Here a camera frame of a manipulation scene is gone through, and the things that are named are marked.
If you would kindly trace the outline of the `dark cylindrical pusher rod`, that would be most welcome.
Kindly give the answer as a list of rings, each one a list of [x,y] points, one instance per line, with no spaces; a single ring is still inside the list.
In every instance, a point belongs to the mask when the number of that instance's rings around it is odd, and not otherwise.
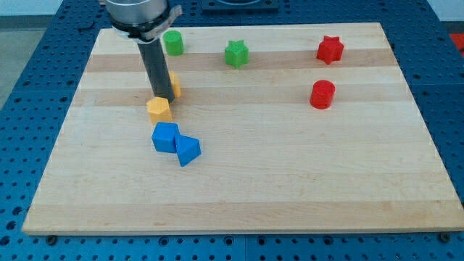
[[[155,97],[173,102],[175,95],[165,61],[162,44],[159,39],[151,43],[138,44],[141,58]]]

